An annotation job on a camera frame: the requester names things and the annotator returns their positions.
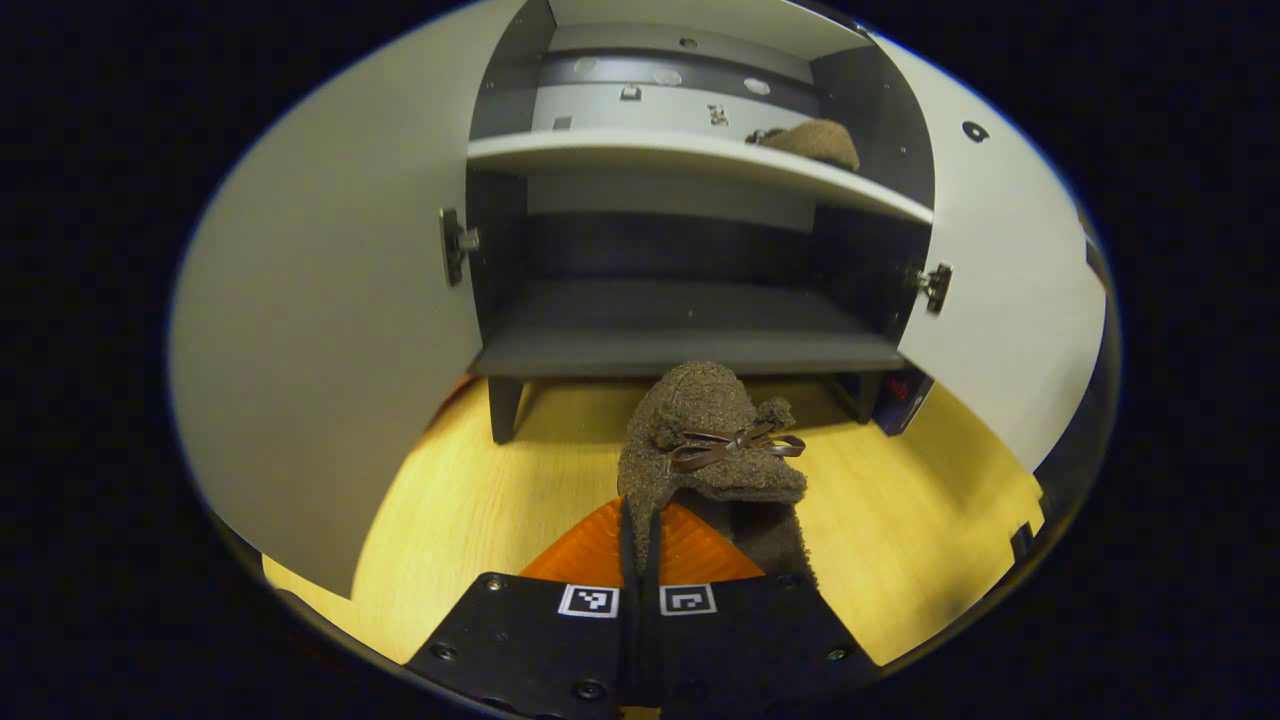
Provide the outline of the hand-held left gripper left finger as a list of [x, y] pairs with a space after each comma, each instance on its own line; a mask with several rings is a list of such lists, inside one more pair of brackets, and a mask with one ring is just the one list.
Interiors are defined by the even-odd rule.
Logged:
[[622, 719], [639, 592], [634, 524], [614, 498], [557, 539], [539, 571], [568, 560], [589, 578], [484, 571], [406, 664], [493, 717]]

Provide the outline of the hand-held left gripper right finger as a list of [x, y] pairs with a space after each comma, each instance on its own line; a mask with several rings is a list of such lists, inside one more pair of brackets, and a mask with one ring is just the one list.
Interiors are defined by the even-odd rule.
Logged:
[[881, 679], [810, 578], [765, 574], [694, 511], [650, 523], [640, 703], [663, 719], [806, 719]]

